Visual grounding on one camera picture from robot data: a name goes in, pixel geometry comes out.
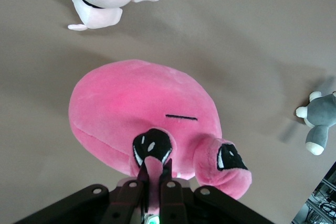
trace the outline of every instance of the beige floor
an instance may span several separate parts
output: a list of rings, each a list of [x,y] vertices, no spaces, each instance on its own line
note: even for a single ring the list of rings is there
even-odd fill
[[[315,157],[293,115],[317,86],[336,90],[336,0],[131,3],[118,25],[83,32],[66,28],[80,22],[71,0],[0,3],[1,223],[124,177],[81,147],[67,118],[76,82],[123,59],[168,65],[204,86],[253,172],[240,201],[275,223],[293,219],[336,160],[335,128]]]

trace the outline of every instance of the gray plush toy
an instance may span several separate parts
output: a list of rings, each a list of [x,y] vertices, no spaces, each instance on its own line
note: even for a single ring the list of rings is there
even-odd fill
[[[298,107],[296,116],[303,118],[307,126],[312,129],[306,139],[306,148],[314,155],[320,155],[328,140],[328,130],[336,124],[336,92],[325,97],[321,92],[312,92],[309,104]]]

